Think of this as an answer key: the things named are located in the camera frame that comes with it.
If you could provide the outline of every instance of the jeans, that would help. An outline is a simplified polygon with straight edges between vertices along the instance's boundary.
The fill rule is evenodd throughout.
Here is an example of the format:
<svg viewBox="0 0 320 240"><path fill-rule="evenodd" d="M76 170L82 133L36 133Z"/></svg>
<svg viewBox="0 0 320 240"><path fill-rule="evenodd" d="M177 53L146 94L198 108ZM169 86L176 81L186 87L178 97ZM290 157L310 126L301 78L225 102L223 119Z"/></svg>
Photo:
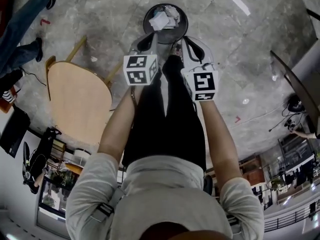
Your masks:
<svg viewBox="0 0 320 240"><path fill-rule="evenodd" d="M169 97L166 116L161 73L157 73L151 85L144 87L124 149L124 167L141 158L167 155L206 170L204 130L184 84L182 68L181 58L176 55L171 55L163 66Z"/></svg>
<svg viewBox="0 0 320 240"><path fill-rule="evenodd" d="M0 38L0 78L37 57L38 42L17 47L26 31L50 0L29 0L9 21Z"/></svg>

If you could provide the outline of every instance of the black pants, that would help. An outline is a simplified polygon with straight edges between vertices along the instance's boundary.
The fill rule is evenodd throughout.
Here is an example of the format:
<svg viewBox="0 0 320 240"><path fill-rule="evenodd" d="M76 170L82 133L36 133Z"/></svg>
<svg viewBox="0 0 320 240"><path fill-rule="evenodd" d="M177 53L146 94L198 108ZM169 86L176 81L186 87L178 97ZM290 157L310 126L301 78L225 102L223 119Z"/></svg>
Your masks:
<svg viewBox="0 0 320 240"><path fill-rule="evenodd" d="M56 134L52 133L50 128L47 128L41 138L38 148L30 159L30 174L36 179L47 165L47 160L50 158L51 149L54 144Z"/></svg>
<svg viewBox="0 0 320 240"><path fill-rule="evenodd" d="M205 135L192 99L185 87L179 56L171 55L163 66L168 81L165 116L161 73L146 86L136 109L133 127L124 149L122 164L155 155L178 157L206 170Z"/></svg>
<svg viewBox="0 0 320 240"><path fill-rule="evenodd" d="M14 84L18 82L22 77L22 70L17 69L0 78L0 98L2 97L4 92L9 91L11 87L14 86Z"/></svg>

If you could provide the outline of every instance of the gray t-shirt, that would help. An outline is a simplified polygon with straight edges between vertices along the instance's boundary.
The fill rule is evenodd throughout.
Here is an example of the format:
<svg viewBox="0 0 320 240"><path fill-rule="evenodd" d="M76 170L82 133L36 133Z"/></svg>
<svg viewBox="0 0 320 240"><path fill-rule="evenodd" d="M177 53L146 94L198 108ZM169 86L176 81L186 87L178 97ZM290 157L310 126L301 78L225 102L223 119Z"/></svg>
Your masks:
<svg viewBox="0 0 320 240"><path fill-rule="evenodd" d="M118 163L110 155L94 154L87 161L66 206L72 240L138 240L161 222L177 223L189 231L217 231L232 239L226 213L240 221L243 239L263 239L263 209L247 180L228 181L221 189L220 205L203 191L201 167L166 155L142 158L128 167L122 184L126 196L116 206L109 228L110 222L95 221L91 215L110 201L117 172Z"/></svg>

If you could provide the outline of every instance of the shoulder strap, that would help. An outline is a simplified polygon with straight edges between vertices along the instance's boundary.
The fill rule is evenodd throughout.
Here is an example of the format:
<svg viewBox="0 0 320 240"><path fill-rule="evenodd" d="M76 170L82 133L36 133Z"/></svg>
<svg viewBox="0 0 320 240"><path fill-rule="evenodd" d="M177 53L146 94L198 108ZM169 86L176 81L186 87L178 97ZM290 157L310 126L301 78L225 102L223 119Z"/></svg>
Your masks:
<svg viewBox="0 0 320 240"><path fill-rule="evenodd" d="M112 214L115 213L117 204L125 195L126 193L122 190L122 188L118 187L113 193L113 196L108 204L99 204L99 206L95 209L90 217L100 223L107 220L109 217L111 217Z"/></svg>

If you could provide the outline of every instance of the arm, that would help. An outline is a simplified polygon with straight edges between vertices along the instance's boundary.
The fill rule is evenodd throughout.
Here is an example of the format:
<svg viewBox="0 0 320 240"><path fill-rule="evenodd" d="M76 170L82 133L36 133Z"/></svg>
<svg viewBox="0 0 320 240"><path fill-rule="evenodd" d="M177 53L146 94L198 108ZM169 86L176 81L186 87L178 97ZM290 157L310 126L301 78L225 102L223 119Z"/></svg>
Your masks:
<svg viewBox="0 0 320 240"><path fill-rule="evenodd" d="M293 130L292 133L296 134L302 138L306 138L306 139L316 139L317 138L315 133L304 133L304 132L296 131L296 130Z"/></svg>
<svg viewBox="0 0 320 240"><path fill-rule="evenodd" d="M210 156L214 167L223 209L239 220L241 234L246 240L262 240L264 213L250 183L242 178L238 154L230 132L214 101L201 102L208 136Z"/></svg>
<svg viewBox="0 0 320 240"><path fill-rule="evenodd" d="M134 97L137 103L139 102L142 90L143 86L136 86L135 88ZM105 126L98 153L108 154L114 157L118 164L120 163L134 116L135 107L131 98L131 89L129 88Z"/></svg>
<svg viewBox="0 0 320 240"><path fill-rule="evenodd" d="M46 172L43 171L36 179L35 182L33 183L33 185L37 188L39 187L39 185L42 183L42 181L44 180L44 177L46 175Z"/></svg>
<svg viewBox="0 0 320 240"><path fill-rule="evenodd" d="M142 89L135 89L136 102ZM108 220L99 222L91 215L100 204L108 204L117 188L118 167L135 115L130 94L129 89L105 126L98 154L90 156L67 200L66 227L72 240L107 235Z"/></svg>
<svg viewBox="0 0 320 240"><path fill-rule="evenodd" d="M225 121L214 101L201 102L206 133L208 136L210 157L214 167L218 187L233 178L242 177L238 153Z"/></svg>

